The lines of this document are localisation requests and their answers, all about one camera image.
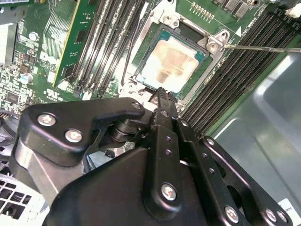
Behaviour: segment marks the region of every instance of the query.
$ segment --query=black mounting arm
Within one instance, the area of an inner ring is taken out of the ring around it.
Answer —
[[[51,205],[44,224],[292,226],[287,213],[211,137],[197,139],[175,99],[154,112],[131,98],[27,108],[10,160]],[[136,148],[82,175],[96,148]]]

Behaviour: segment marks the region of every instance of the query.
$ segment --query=black cable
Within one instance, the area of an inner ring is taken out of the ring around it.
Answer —
[[[0,154],[0,161],[9,161],[10,156]]]
[[[85,155],[85,157],[83,158],[83,164],[84,164],[84,173],[90,172],[91,171],[91,167],[90,167],[90,164],[88,162],[87,155]]]
[[[5,140],[2,140],[0,142],[0,147],[5,147],[5,146],[8,146],[8,145],[11,145],[15,142],[14,139],[5,139]]]
[[[9,125],[6,123],[6,121],[4,119],[1,119],[1,123],[2,123],[2,128],[4,129],[4,131],[13,139],[16,138],[16,132],[14,132]]]

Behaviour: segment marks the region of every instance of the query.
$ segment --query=black dimm slot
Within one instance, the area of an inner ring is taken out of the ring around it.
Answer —
[[[94,20],[93,20],[93,23],[92,23],[92,26],[91,26],[91,29],[89,31],[89,35],[87,37],[87,41],[85,43],[85,46],[84,46],[84,49],[83,51],[81,52],[81,55],[80,55],[80,58],[79,58],[79,61],[78,63],[76,64],[75,68],[74,68],[74,75],[75,76],[78,76],[80,71],[83,70],[84,68],[84,64],[85,64],[85,61],[86,62],[89,62],[89,59],[91,57],[91,54],[89,54],[89,49],[90,49],[90,46],[91,46],[91,43],[92,43],[92,40],[94,38],[94,35],[95,35],[95,30],[97,28],[97,26],[99,26],[99,30],[101,31],[103,26],[104,26],[104,23],[105,23],[105,19],[99,23],[99,19],[100,19],[100,16],[101,14],[103,13],[103,8],[105,7],[105,4],[106,2],[108,3],[108,6],[107,6],[107,10],[104,12],[104,15],[103,17],[106,18],[108,13],[109,13],[109,9],[111,7],[111,4],[112,4],[112,1],[111,0],[102,0],[100,3],[99,3],[99,6],[98,6],[98,9],[96,11],[96,14],[94,16]]]
[[[261,45],[265,40],[254,40],[254,39],[249,39],[250,42],[255,42],[255,45]],[[250,55],[252,55],[253,52],[252,51],[247,51],[246,52],[246,55],[243,56],[244,58],[241,59],[243,62],[246,60],[247,57],[249,57]],[[219,93],[220,95],[222,94],[222,92],[220,92],[220,89],[217,88],[219,84],[222,85],[222,87],[224,88],[224,90],[228,87],[229,83],[235,79],[235,77],[237,76],[237,74],[235,73],[236,71],[232,71],[230,73],[225,73],[225,72],[222,72],[223,73],[223,77],[220,78],[220,81],[217,82],[215,88],[213,90],[208,90],[208,94],[206,96],[203,96],[203,100],[200,104],[198,104],[199,108],[198,108],[198,111],[197,112],[194,112],[191,114],[190,118],[193,118],[193,119],[190,119],[190,124],[192,126],[194,126],[199,120],[200,118],[202,117],[203,115],[203,112],[200,111],[200,107],[204,107],[203,103],[206,101],[206,103],[213,103],[213,99],[215,97],[215,93]]]
[[[241,44],[245,45],[247,43],[252,43],[254,40],[254,32],[257,31],[257,33],[260,33],[264,26],[263,24],[267,24],[267,22],[270,20],[271,16],[268,14],[263,15],[262,19],[259,19],[259,22],[252,26],[249,33],[251,35],[246,36],[242,41]],[[235,63],[235,61],[238,59],[238,57],[244,53],[245,50],[233,50],[230,53],[230,56],[227,58],[227,63],[223,64],[221,68],[217,71],[217,75],[213,76],[213,78],[209,81],[209,83],[206,85],[206,87],[203,89],[202,92],[200,92],[199,96],[196,98],[196,101],[198,102],[204,102],[203,98],[205,98],[208,93],[210,93],[212,90],[215,89],[215,87],[222,81],[226,73],[224,71],[229,70],[229,67],[232,67],[232,65]],[[190,120],[190,118],[193,116],[193,112],[197,111],[201,107],[201,104],[193,104],[189,106],[189,108],[184,112],[185,120]]]
[[[267,37],[267,39],[259,39],[258,42],[254,41],[255,42],[255,45],[256,46],[262,46],[265,44],[265,42],[268,40],[268,38],[272,35],[272,33],[275,31],[274,28],[275,28],[275,25],[276,25],[276,21],[273,21],[269,27],[268,27],[268,30],[266,30],[261,36],[263,37]],[[243,76],[242,77],[238,77],[239,73],[245,68],[245,67],[253,67],[255,64],[254,62],[250,63],[250,60],[252,60],[252,58],[255,56],[255,54],[257,53],[258,51],[247,51],[241,58],[241,61],[244,62],[243,65],[240,65],[239,67],[237,67],[235,70],[232,70],[231,72],[227,73],[228,76],[230,77],[230,80],[228,82],[225,82],[225,83],[221,83],[222,84],[222,87],[220,87],[218,89],[218,95],[215,96],[215,95],[212,95],[211,98],[207,101],[207,103],[209,103],[209,106],[207,105],[202,105],[202,108],[204,109],[203,111],[201,111],[201,114],[198,113],[198,115],[196,116],[195,118],[195,121],[192,121],[191,122],[191,125],[192,126],[195,126],[195,124],[197,124],[200,120],[203,119],[203,116],[204,114],[207,113],[207,111],[210,109],[210,107],[212,105],[218,105],[221,103],[221,99],[218,103],[215,103],[219,98],[220,96],[226,91],[228,91],[229,89],[231,89],[232,87],[229,87],[231,84],[233,85],[233,82],[234,84],[238,83],[240,79],[243,79]]]
[[[104,25],[103,25],[101,31],[99,32],[100,35],[97,39],[95,48],[94,48],[93,53],[91,55],[91,59],[90,59],[89,63],[87,64],[87,66],[84,68],[84,73],[83,73],[84,78],[82,78],[81,81],[80,81],[83,86],[86,84],[86,82],[88,82],[91,79],[91,72],[92,72],[92,69],[95,65],[96,58],[97,58],[97,56],[99,54],[99,51],[102,47],[103,40],[104,40],[105,36],[107,35],[108,29],[110,27],[112,19],[114,18],[115,11],[118,8],[118,5],[119,5],[119,1],[114,1],[113,5],[111,5],[111,7],[109,9],[109,13],[108,13],[109,15],[105,19]]]
[[[276,35],[278,37],[283,37],[283,35],[285,33],[287,33],[287,31],[285,31],[285,30],[286,30],[286,28],[282,27],[280,30],[280,33],[278,32]],[[267,43],[267,46],[273,47],[273,46],[275,46],[275,44],[277,44],[277,42],[279,42],[277,39],[272,39],[272,40],[270,40],[269,43]],[[247,82],[245,82],[245,84],[248,84],[249,83],[248,81],[250,81],[250,80],[253,81],[254,78],[258,77],[258,75],[259,75],[258,73],[251,74],[252,71],[254,71],[253,67],[254,67],[254,65],[255,66],[259,65],[260,61],[262,61],[266,57],[266,55],[268,55],[269,53],[261,52],[261,51],[255,51],[255,52],[256,52],[255,54],[257,55],[257,57],[255,57],[255,59],[253,59],[251,64],[248,64],[248,67],[246,68],[246,71],[244,71],[243,75],[241,77],[239,77],[237,81],[234,81],[235,83],[233,83],[231,85],[231,87],[229,87],[229,89],[226,90],[226,93],[223,95],[223,97],[217,103],[214,104],[215,106],[220,106],[220,107],[211,109],[206,116],[201,118],[202,120],[199,122],[198,126],[196,126],[195,129],[200,130],[206,124],[206,122],[211,120],[211,118],[216,114],[216,112],[219,111],[219,109],[224,105],[224,103],[226,103],[226,101],[228,99],[231,98],[231,96],[233,94],[235,95],[236,93],[240,93],[240,91],[239,92],[236,92],[236,91],[239,87],[243,86],[243,82],[245,80],[247,80]]]
[[[97,83],[100,80],[101,76],[103,75],[103,70],[105,68],[105,65],[106,65],[107,61],[109,60],[109,57],[110,57],[111,52],[112,52],[112,50],[113,50],[113,48],[116,44],[116,41],[118,40],[120,30],[123,28],[125,22],[128,19],[129,13],[131,12],[133,6],[134,5],[139,5],[140,2],[141,2],[141,0],[139,0],[139,1],[130,1],[130,3],[126,7],[126,10],[123,12],[123,14],[121,16],[122,20],[119,24],[119,27],[115,30],[115,32],[113,34],[112,42],[110,42],[109,45],[107,46],[107,48],[105,50],[105,54],[104,54],[102,60],[99,63],[99,67],[98,67],[98,70],[97,70],[97,73],[96,73],[96,78],[94,79],[95,83]]]
[[[135,15],[132,16],[127,35],[125,36],[124,41],[122,42],[120,48],[118,49],[117,53],[115,54],[115,57],[112,60],[110,67],[105,75],[105,79],[103,80],[103,83],[98,90],[99,98],[101,98],[105,94],[105,91],[106,91],[108,85],[110,84],[111,78],[113,77],[113,75],[115,73],[115,70],[119,64],[119,61],[123,57],[123,54],[132,38],[132,34],[133,34],[133,32],[135,30],[135,26],[136,26],[136,21],[139,20],[139,16],[140,16],[140,10],[136,11]]]
[[[284,35],[287,33],[287,30],[286,31],[283,31],[284,29],[281,30],[282,32],[280,31],[281,33],[278,33],[277,36],[284,37]],[[280,41],[280,45],[277,46],[280,48],[287,46],[289,42],[293,40],[294,37],[295,37],[294,34],[290,34],[289,37],[285,36],[285,38],[283,38]],[[276,57],[277,57],[277,53],[263,52],[262,54],[259,54],[256,57],[256,59],[258,60],[255,63],[258,65],[263,60],[265,61],[265,63],[261,64],[257,69],[251,69],[249,73],[252,73],[252,71],[254,71],[254,73],[252,74],[251,77],[247,79],[247,82],[240,84],[239,91],[235,92],[234,95],[232,95],[233,94],[232,93],[230,97],[227,98],[227,101],[223,103],[222,106],[219,107],[213,115],[211,114],[211,117],[209,117],[207,120],[202,121],[199,124],[198,128],[196,128],[199,131],[199,133],[200,132],[206,133],[211,128],[211,126],[214,125],[219,120],[219,118],[228,110],[228,108],[231,107],[232,104],[234,104],[235,101],[244,93],[244,90],[252,86],[254,81],[261,75],[261,73]]]

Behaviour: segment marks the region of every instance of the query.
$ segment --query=ram slot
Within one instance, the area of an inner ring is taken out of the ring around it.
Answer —
[[[82,76],[86,73],[87,64],[91,61],[93,50],[97,44],[97,38],[105,25],[112,2],[112,0],[102,0],[99,4],[84,49],[73,70],[73,81],[75,79],[81,80]]]
[[[95,90],[98,90],[103,81],[106,80],[106,76],[103,75],[103,72],[106,65],[111,64],[112,51],[118,49],[119,45],[124,41],[124,37],[127,34],[131,19],[137,12],[137,8],[139,8],[140,3],[141,1],[130,1],[130,3],[127,5],[127,8],[124,10],[121,17],[122,19],[118,24],[118,28],[115,30],[111,42],[106,46],[104,51],[105,54],[98,64],[97,72],[95,73],[96,77],[92,81],[92,83],[95,84]]]
[[[251,28],[241,45],[286,47],[296,33],[273,14],[266,14]],[[263,51],[233,50],[215,76],[183,114],[197,133],[206,133],[245,93],[277,57]]]

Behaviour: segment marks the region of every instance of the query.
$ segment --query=screw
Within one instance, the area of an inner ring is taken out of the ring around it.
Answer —
[[[287,218],[285,217],[285,215],[282,212],[277,211],[277,214],[284,222],[287,223]]]
[[[56,123],[56,120],[50,114],[42,114],[38,117],[38,122],[43,126],[53,126]]]
[[[207,142],[208,142],[210,145],[214,145],[214,142],[213,142],[213,140],[212,140],[212,139],[210,139],[210,138],[207,138]]]
[[[226,206],[225,211],[230,221],[232,221],[233,223],[238,223],[238,215],[232,207]]]
[[[134,108],[136,108],[136,109],[141,109],[141,106],[140,106],[140,104],[138,104],[137,102],[133,102],[132,103],[132,106],[134,107]]]
[[[65,133],[65,137],[68,141],[70,141],[72,143],[78,143],[79,141],[81,141],[83,139],[83,136],[81,135],[81,133],[75,129],[68,130]]]
[[[189,124],[184,120],[182,120],[182,124],[183,124],[183,126],[189,126]]]
[[[275,214],[271,210],[266,209],[265,212],[271,221],[273,222],[277,221]]]
[[[170,25],[170,24],[173,22],[173,20],[172,20],[172,18],[171,18],[170,16],[164,16],[164,17],[163,17],[163,22],[164,22],[166,25]]]
[[[161,110],[161,114],[164,115],[165,117],[168,117],[167,111]]]
[[[176,194],[174,188],[172,186],[170,186],[169,184],[163,184],[161,187],[161,192],[162,192],[163,196],[169,201],[173,201],[177,197],[177,194]]]

